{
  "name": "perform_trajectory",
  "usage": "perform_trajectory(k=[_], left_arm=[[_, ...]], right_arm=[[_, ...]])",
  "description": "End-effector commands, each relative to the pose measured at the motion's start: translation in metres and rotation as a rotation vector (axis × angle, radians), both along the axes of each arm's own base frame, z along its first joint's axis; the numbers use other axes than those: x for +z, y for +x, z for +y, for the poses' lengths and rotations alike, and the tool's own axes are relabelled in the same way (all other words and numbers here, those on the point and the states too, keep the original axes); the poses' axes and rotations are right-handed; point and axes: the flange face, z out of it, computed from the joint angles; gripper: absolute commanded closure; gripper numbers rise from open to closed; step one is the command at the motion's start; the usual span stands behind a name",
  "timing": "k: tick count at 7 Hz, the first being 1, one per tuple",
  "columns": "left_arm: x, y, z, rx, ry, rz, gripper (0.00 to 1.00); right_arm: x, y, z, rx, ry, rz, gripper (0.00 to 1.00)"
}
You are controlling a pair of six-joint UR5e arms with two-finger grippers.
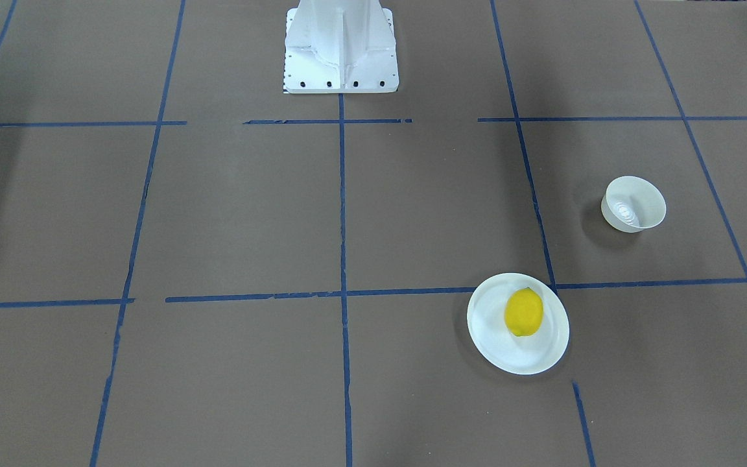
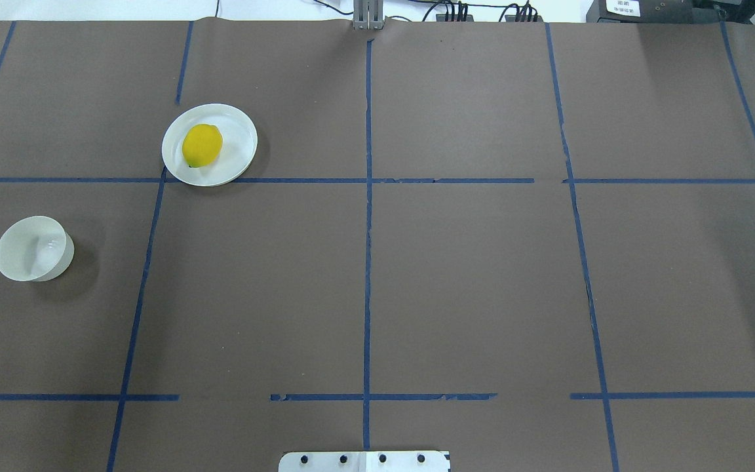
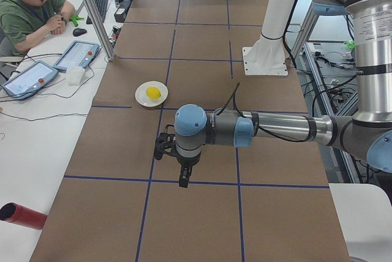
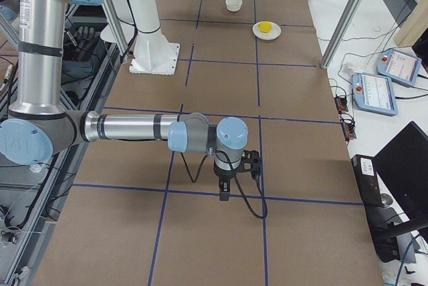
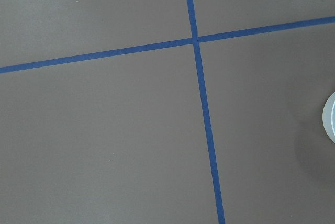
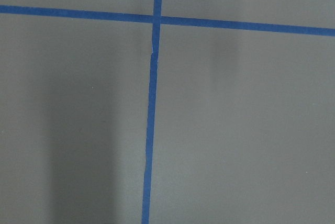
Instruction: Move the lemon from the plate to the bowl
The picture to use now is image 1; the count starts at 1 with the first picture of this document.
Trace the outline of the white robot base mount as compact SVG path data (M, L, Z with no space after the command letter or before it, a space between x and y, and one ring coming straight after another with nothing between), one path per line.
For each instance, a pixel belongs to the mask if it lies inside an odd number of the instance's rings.
M379 1L300 1L285 16L283 91L394 93L394 15Z

